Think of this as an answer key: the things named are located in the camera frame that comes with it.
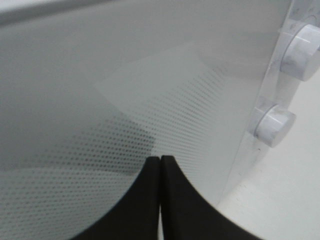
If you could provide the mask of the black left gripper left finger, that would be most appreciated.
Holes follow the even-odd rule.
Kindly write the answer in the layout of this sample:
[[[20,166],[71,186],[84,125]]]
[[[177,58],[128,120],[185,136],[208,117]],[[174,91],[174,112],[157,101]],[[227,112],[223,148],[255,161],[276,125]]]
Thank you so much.
[[[76,240],[157,240],[160,208],[160,158],[148,157],[118,203]]]

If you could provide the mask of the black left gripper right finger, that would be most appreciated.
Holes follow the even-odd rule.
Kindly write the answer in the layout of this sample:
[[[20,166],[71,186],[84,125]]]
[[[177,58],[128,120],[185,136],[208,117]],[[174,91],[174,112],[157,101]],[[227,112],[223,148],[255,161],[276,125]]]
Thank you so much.
[[[165,240],[251,240],[253,235],[213,208],[192,186],[175,158],[160,160],[161,220]]]

